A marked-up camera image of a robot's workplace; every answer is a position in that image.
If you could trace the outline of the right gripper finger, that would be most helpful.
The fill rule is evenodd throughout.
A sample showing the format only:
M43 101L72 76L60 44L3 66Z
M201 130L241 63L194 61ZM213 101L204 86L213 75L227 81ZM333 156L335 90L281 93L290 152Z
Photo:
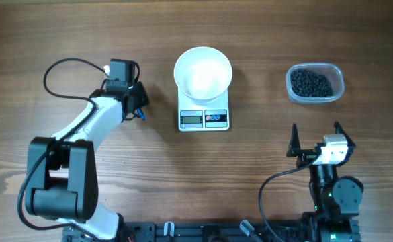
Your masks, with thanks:
M334 128L335 128L335 134L342 134L346 141L347 141L347 146L351 148L355 148L356 144L351 140L351 138L347 135L347 133L343 130L342 126L338 121L334 123Z
M298 127L296 123L292 125L292 133L290 143L286 152L287 157L297 157L301 154L300 139L298 135Z

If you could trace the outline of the pink scoop blue handle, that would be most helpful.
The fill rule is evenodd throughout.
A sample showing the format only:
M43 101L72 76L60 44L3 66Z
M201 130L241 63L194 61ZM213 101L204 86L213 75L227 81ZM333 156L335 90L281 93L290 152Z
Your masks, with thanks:
M136 111L138 113L139 118L141 118L142 120L146 120L146 116L141 108L138 108Z

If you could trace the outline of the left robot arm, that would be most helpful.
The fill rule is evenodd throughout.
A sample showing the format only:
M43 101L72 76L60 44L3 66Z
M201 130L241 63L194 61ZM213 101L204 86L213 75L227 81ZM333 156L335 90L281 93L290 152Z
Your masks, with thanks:
M122 217L98 200L95 151L128 114L143 118L149 103L139 81L107 81L86 99L87 107L63 130L36 137L28 147L27 175L17 211L57 221L57 227L78 230L94 241L119 241Z

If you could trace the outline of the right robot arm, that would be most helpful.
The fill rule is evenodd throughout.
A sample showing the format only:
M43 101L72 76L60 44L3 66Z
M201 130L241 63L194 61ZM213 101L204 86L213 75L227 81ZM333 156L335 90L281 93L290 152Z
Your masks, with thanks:
M297 169L309 170L308 186L314 202L314 212L302 214L303 241L361 241L354 218L359 215L364 186L354 177L337 175L337 168L348 162L356 144L338 122L334 128L335 133L324 136L313 149L303 149L297 125L292 125L286 156L297 158Z

